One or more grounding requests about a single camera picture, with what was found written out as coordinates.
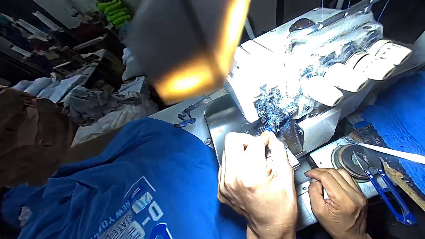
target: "round metal plate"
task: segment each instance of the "round metal plate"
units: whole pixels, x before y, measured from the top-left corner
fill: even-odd
[[[353,151],[359,156],[363,156],[364,149],[360,145],[342,145],[338,146],[333,154],[332,161],[335,167],[345,169],[348,173],[357,179],[368,179],[366,173],[360,168],[354,159]]]

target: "wall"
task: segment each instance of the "wall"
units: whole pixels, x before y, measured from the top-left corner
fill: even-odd
[[[248,19],[256,37],[276,28],[276,0],[251,0]]]

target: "sewing machine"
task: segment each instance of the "sewing machine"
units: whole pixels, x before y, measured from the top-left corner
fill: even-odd
[[[225,83],[244,116],[239,131],[273,131],[296,157],[329,141],[338,121],[411,54],[383,39],[383,26],[368,11],[373,3],[313,9],[241,44]],[[216,145],[210,110],[205,116]]]

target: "white plastic rod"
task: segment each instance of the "white plastic rod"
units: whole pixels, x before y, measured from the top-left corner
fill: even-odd
[[[327,106],[335,106],[344,96],[339,89],[321,76],[312,76],[304,82],[303,95]]]
[[[400,65],[409,58],[412,50],[392,43],[390,40],[379,40],[368,49],[368,53],[377,59],[388,61],[394,65]]]
[[[332,85],[350,92],[360,91],[368,81],[365,75],[346,67],[342,63],[331,65],[326,70],[324,77]]]
[[[368,54],[357,62],[354,70],[372,80],[385,80],[391,76],[395,68],[394,64]]]
[[[384,147],[365,144],[365,143],[357,143],[357,144],[360,145],[360,146],[369,148],[369,149],[376,150],[376,151],[381,152],[381,153],[385,153],[385,154],[389,154],[389,155],[396,156],[396,157],[399,157],[399,158],[404,158],[404,159],[407,159],[407,160],[410,160],[410,161],[413,161],[413,162],[425,164],[425,156],[422,156],[422,155],[406,153],[406,152],[402,152],[402,151],[398,151],[398,150],[394,150],[394,149],[390,149],[390,148],[384,148]]]

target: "machine knob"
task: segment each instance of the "machine knob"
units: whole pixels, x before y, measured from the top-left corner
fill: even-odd
[[[306,29],[314,25],[315,23],[312,20],[308,18],[301,18],[289,27],[289,32]]]

